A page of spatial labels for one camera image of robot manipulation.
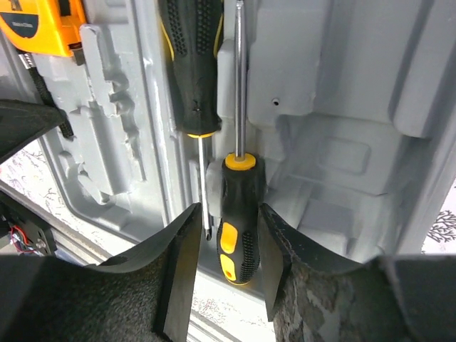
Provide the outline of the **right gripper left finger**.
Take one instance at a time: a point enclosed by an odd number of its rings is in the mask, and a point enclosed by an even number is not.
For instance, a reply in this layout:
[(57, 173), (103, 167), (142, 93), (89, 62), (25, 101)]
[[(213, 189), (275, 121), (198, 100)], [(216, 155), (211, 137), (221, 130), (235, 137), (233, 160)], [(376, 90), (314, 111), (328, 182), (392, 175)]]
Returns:
[(1, 257), (3, 341), (185, 341), (202, 233), (190, 205), (166, 228), (97, 266)]

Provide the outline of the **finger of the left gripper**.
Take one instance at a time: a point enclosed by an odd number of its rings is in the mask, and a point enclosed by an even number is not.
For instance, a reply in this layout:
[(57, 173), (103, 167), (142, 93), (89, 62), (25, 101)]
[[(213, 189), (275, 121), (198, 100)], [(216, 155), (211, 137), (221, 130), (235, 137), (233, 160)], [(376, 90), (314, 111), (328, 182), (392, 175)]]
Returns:
[(20, 100), (1, 100), (1, 162), (46, 134), (66, 117), (58, 108)]

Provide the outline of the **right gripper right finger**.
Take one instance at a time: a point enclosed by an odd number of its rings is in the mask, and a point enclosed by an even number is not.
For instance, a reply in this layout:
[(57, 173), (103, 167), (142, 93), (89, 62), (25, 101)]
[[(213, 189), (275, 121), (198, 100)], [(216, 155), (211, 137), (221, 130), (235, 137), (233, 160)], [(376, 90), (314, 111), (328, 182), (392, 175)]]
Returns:
[(259, 208), (268, 319), (278, 341), (453, 341), (455, 257), (340, 256)]

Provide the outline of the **orange tape measure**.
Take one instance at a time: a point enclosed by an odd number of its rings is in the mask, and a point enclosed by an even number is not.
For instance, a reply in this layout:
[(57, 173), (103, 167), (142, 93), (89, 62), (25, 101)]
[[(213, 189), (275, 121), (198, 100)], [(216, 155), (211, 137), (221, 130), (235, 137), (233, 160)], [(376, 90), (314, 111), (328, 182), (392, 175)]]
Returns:
[(44, 105), (56, 104), (39, 74), (33, 54), (85, 63), (80, 28), (86, 24), (82, 1), (2, 1), (1, 30), (16, 48)]

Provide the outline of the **small yellow black screwdriver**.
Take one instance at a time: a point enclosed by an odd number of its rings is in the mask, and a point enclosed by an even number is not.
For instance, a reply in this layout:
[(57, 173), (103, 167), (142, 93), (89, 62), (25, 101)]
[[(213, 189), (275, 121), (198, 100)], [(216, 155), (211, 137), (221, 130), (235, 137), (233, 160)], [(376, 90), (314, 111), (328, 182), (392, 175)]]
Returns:
[(217, 253), (225, 279), (248, 284), (259, 268), (259, 203), (264, 194), (264, 162), (247, 152), (247, 25), (244, 1), (237, 1), (234, 22), (235, 148), (222, 163), (222, 217)]

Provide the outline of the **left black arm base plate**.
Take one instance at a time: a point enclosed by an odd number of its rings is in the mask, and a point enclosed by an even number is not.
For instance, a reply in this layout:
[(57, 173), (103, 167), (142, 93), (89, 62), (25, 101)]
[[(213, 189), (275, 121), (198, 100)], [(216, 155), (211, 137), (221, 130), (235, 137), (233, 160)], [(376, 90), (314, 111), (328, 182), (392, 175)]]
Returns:
[(53, 228), (24, 202), (1, 191), (1, 237), (8, 234), (17, 252), (54, 256), (57, 246)]

